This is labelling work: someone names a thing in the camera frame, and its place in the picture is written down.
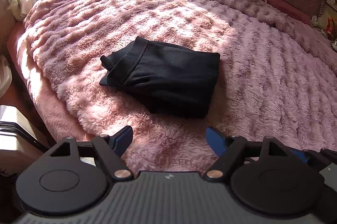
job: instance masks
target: folded garment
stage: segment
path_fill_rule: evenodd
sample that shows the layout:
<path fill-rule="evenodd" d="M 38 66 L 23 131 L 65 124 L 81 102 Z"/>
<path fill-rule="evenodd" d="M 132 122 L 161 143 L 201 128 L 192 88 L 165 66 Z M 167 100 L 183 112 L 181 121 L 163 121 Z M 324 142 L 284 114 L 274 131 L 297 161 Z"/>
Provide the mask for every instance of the folded garment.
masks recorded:
<path fill-rule="evenodd" d="M 219 74 L 219 53 L 137 37 L 109 56 L 100 85 L 123 90 L 151 113 L 204 118 Z"/>

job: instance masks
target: ribbed gray surface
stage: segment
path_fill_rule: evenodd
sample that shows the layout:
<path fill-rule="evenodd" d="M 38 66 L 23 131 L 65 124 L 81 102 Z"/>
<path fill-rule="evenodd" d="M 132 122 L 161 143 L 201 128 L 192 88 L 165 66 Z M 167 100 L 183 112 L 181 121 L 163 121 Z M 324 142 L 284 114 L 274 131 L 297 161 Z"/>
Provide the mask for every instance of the ribbed gray surface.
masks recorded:
<path fill-rule="evenodd" d="M 142 172 L 134 181 L 117 183 L 102 203 L 76 216 L 50 219 L 27 214 L 18 223 L 322 224 L 311 214 L 293 220 L 262 218 L 235 203 L 222 184 L 205 182 L 198 173 L 174 172 Z"/>

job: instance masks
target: folded black pants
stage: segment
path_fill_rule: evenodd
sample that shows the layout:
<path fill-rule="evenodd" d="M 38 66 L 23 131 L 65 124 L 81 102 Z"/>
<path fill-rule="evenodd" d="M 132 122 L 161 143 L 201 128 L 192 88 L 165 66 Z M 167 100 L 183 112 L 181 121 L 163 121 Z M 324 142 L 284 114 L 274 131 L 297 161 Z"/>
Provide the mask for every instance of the folded black pants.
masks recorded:
<path fill-rule="evenodd" d="M 137 37 L 101 61 L 108 72 L 100 85 L 131 94 L 151 113 L 203 118 L 218 79 L 220 54 Z"/>

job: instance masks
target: white logo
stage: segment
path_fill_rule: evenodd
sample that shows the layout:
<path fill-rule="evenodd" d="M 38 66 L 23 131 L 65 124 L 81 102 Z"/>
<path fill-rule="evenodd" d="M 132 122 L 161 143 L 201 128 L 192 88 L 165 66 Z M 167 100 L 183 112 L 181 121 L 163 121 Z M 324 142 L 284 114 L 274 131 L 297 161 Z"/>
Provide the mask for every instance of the white logo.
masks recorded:
<path fill-rule="evenodd" d="M 171 174 L 168 174 L 168 175 L 165 176 L 165 178 L 167 178 L 167 179 L 172 179 L 173 177 L 174 177 L 174 175 L 171 175 Z"/>

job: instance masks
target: black fabric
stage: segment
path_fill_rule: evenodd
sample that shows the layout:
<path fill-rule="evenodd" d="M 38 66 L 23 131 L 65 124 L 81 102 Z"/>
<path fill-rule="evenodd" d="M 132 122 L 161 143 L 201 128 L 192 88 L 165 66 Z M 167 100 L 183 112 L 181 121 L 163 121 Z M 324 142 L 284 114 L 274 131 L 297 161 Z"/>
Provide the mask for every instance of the black fabric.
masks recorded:
<path fill-rule="evenodd" d="M 164 42 L 135 41 L 101 57 L 100 85 L 133 95 L 151 113 L 204 118 L 219 74 L 219 53 Z"/>

